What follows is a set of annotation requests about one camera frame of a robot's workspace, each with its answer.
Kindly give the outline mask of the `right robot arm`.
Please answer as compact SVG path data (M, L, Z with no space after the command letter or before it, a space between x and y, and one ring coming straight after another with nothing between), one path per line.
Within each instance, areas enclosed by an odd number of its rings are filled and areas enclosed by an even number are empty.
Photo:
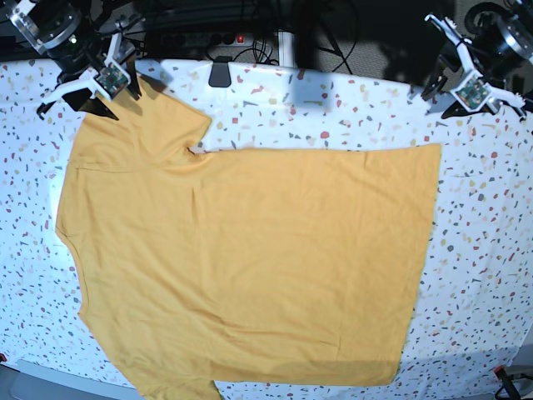
M103 1L102 12L91 17L90 1L5 1L7 20L39 54L60 68L57 86L42 100L44 115L63 100L76 112L116 120L108 108L126 91L134 100L142 94L137 80L135 44L123 37L142 16L119 17L114 28L103 25L124 1Z

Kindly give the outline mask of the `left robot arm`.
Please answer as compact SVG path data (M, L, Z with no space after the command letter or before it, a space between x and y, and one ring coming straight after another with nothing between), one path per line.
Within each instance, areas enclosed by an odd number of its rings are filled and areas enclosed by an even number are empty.
M421 93L430 101L447 82L445 70L462 71L449 90L454 102L441 114L444 119L477 113L496 115L502 106L526 119L531 100L506 86L507 77L525 63L532 63L532 2L514 1L509 7L480 2L465 15L471 34L463 36L449 17L425 16L445 38L433 72Z

